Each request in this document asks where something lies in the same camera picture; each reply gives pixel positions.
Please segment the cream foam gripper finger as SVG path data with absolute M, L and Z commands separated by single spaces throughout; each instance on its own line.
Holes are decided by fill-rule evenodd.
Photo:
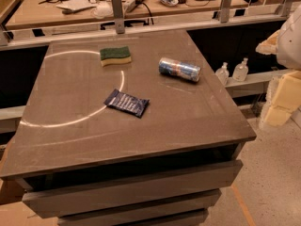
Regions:
M 274 127 L 284 125 L 301 106 L 301 72 L 274 76 L 269 82 L 265 99 L 261 123 Z

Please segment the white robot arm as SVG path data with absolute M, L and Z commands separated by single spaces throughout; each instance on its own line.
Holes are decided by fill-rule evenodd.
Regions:
M 286 123 L 301 106 L 301 18 L 294 13 L 256 51 L 275 55 L 277 63 L 290 69 L 288 73 L 274 76 L 268 84 L 266 103 L 261 111 L 260 125 L 278 127 Z

